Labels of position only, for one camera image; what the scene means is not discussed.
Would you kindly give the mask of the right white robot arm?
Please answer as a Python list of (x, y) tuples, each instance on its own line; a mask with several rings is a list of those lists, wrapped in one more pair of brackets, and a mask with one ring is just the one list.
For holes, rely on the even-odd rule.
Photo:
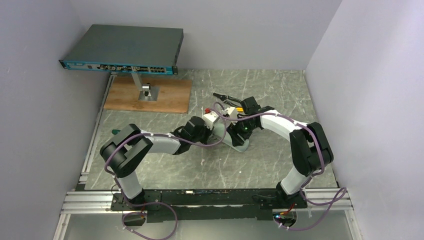
[(237, 116), (236, 122), (226, 128), (231, 147), (241, 147), (255, 129), (272, 131), (290, 143), (293, 166), (276, 186), (280, 200), (297, 196), (302, 186), (312, 177), (323, 174), (326, 166), (333, 162), (334, 154), (320, 123), (295, 121), (271, 106), (260, 106), (254, 97), (242, 100), (240, 105), (244, 116)]

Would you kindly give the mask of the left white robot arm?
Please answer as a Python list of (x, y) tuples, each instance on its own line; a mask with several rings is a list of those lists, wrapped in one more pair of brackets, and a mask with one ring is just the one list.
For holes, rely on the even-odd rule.
[(136, 168), (147, 154), (180, 155), (192, 145), (206, 145), (214, 124), (193, 116), (183, 126), (169, 133), (152, 133), (131, 123), (118, 131), (99, 151), (104, 169), (117, 181), (123, 196), (132, 205), (145, 202), (145, 190), (139, 183)]

